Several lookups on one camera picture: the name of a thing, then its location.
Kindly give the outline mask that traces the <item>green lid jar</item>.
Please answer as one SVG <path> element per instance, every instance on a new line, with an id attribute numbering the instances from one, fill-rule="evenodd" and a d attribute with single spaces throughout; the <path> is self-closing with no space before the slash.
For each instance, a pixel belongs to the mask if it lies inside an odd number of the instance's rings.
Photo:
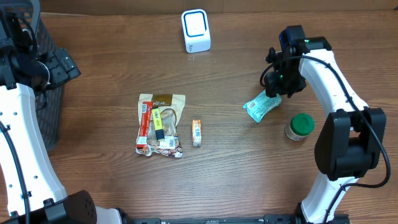
<path id="1" fill-rule="evenodd" d="M 309 114 L 300 113 L 294 116 L 285 126 L 285 135 L 299 141 L 306 138 L 315 128 L 315 122 Z"/>

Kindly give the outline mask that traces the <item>red item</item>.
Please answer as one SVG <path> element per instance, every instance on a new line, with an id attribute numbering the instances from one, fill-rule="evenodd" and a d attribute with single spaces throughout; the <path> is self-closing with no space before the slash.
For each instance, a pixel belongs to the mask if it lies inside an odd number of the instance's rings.
<path id="1" fill-rule="evenodd" d="M 153 107 L 153 102 L 151 101 L 144 101 L 142 103 L 141 125 L 140 125 L 139 135 L 136 141 L 137 148 L 143 148 L 146 147 L 147 145 L 147 135 L 149 131 L 149 123 L 150 123 L 152 107 Z"/>

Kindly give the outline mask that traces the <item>grey plastic mesh basket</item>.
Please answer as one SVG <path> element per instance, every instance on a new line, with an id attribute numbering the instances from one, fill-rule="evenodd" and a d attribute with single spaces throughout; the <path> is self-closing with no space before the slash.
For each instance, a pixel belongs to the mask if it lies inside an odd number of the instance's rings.
<path id="1" fill-rule="evenodd" d="M 13 12 L 24 17 L 33 28 L 39 48 L 43 54 L 57 48 L 53 38 L 41 21 L 39 0 L 1 0 L 2 12 Z M 36 113 L 46 150 L 51 151 L 57 145 L 60 134 L 60 112 L 64 88 L 48 90 L 36 96 Z"/>

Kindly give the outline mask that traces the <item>orange snack packet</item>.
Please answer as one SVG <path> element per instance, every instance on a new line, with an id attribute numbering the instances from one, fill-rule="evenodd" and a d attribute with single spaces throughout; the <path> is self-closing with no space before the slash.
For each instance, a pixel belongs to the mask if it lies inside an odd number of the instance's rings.
<path id="1" fill-rule="evenodd" d="M 194 119 L 192 121 L 192 143 L 194 147 L 200 147 L 202 142 L 201 121 Z"/>

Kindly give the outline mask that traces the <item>yellow black item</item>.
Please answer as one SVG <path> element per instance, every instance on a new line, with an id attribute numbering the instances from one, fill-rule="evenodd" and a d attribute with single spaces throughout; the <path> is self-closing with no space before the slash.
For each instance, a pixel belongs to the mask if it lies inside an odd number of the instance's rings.
<path id="1" fill-rule="evenodd" d="M 158 141 L 162 141 L 164 139 L 164 131 L 163 131 L 163 123 L 160 114 L 160 109 L 152 108 L 151 110 L 153 124 L 155 127 L 155 135 Z"/>

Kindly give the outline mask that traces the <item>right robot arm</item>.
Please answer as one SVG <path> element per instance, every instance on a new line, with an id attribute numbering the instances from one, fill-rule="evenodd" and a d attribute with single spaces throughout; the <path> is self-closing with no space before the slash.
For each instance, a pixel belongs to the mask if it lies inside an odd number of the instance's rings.
<path id="1" fill-rule="evenodd" d="M 297 205 L 295 223 L 345 223 L 335 215 L 352 187 L 386 185 L 391 165 L 382 139 L 386 115 L 370 108 L 350 87 L 324 37 L 281 37 L 281 50 L 269 50 L 261 85 L 269 97 L 292 96 L 310 85 L 326 114 L 315 144 L 319 173 L 310 193 Z"/>

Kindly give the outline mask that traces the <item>teal snack packet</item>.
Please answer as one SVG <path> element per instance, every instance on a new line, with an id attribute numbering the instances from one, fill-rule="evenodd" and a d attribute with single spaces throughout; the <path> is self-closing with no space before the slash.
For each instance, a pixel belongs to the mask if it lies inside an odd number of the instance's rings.
<path id="1" fill-rule="evenodd" d="M 255 99 L 245 103 L 243 109 L 247 111 L 248 115 L 256 123 L 260 123 L 263 117 L 275 107 L 279 106 L 281 102 L 282 98 L 280 95 L 270 98 L 266 95 L 266 91 L 263 90 Z"/>

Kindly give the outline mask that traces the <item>brown snack pouch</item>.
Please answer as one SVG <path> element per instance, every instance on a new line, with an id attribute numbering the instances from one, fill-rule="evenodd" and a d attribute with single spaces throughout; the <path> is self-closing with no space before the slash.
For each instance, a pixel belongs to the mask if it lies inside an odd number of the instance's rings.
<path id="1" fill-rule="evenodd" d="M 142 103 L 144 101 L 153 102 L 152 108 L 160 109 L 163 123 L 164 139 L 158 141 L 155 135 L 152 113 L 147 135 L 147 145 L 143 148 L 137 148 L 136 152 L 141 155 L 151 156 L 161 154 L 167 157 L 181 158 L 183 156 L 182 146 L 178 138 L 177 126 L 180 121 L 183 109 L 185 107 L 185 95 L 175 94 L 148 94 L 142 93 L 138 101 L 138 118 L 141 125 Z"/>

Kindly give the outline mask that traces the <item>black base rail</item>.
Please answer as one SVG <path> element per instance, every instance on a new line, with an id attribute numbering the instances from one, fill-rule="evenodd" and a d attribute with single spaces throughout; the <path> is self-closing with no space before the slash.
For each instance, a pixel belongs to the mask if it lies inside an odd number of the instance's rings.
<path id="1" fill-rule="evenodd" d="M 160 219 L 135 218 L 133 224 L 300 224 L 306 221 L 298 215 L 264 215 L 263 217 L 240 218 L 187 218 L 187 219 Z"/>

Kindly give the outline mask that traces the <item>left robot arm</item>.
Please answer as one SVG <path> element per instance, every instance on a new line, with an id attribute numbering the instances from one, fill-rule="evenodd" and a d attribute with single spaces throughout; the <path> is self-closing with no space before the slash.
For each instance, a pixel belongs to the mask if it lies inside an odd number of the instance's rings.
<path id="1" fill-rule="evenodd" d="M 132 223 L 120 208 L 95 205 L 85 190 L 68 195 L 47 154 L 36 94 L 79 75 L 65 49 L 40 54 L 30 22 L 1 11 L 1 169 L 8 223 Z"/>

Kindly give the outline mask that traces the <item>white barcode scanner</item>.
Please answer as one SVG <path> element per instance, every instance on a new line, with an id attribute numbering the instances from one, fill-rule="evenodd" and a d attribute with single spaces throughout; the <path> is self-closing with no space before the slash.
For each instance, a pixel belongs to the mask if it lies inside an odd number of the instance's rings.
<path id="1" fill-rule="evenodd" d="M 189 54 L 211 48 L 210 27 L 207 13 L 202 9 L 184 11 L 181 15 L 185 48 Z"/>

